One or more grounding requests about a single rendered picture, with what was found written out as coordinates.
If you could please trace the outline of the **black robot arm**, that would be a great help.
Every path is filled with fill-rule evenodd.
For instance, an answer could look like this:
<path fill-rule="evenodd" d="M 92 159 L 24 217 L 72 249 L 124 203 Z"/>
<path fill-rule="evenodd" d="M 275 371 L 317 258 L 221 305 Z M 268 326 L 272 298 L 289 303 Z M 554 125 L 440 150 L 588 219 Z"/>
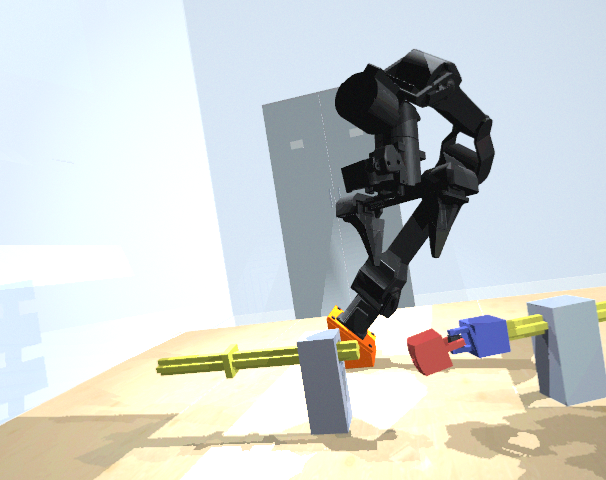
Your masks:
<path fill-rule="evenodd" d="M 495 155 L 490 136 L 493 121 L 461 90 L 461 82 L 454 63 L 412 49 L 384 70 L 369 63 L 363 72 L 350 76 L 338 88 L 335 108 L 342 118 L 374 135 L 375 146 L 392 137 L 419 141 L 421 118 L 412 104 L 433 108 L 453 125 L 441 143 L 435 167 L 451 162 L 469 169 L 479 185 L 488 177 Z M 456 143 L 460 132 L 474 138 L 476 152 Z M 365 188 L 372 195 L 373 186 L 392 180 L 394 185 L 407 184 L 405 165 L 393 145 L 375 149 L 373 157 L 341 172 L 346 193 Z M 350 287 L 357 295 L 336 320 L 363 340 L 379 314 L 393 315 L 407 282 L 408 265 L 428 237 L 428 213 L 421 201 L 382 252 L 380 266 L 373 266 L 368 257 L 359 269 Z"/>

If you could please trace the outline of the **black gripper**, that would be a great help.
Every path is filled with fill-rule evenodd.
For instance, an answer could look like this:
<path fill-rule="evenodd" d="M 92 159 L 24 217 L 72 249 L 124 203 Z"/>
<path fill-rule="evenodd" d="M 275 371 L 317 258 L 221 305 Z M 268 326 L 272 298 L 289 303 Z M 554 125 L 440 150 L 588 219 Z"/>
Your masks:
<path fill-rule="evenodd" d="M 421 198 L 428 213 L 431 256 L 439 258 L 462 205 L 469 202 L 466 196 L 479 192 L 478 178 L 473 171 L 451 162 L 421 175 L 420 161 L 426 160 L 426 153 L 419 150 L 415 138 L 388 138 L 375 149 L 385 145 L 393 145 L 401 154 L 407 184 L 394 185 L 392 180 L 373 186 L 376 196 L 355 193 L 342 197 L 336 202 L 336 217 L 357 229 L 372 265 L 380 266 L 385 220 L 379 218 L 383 208 Z"/>

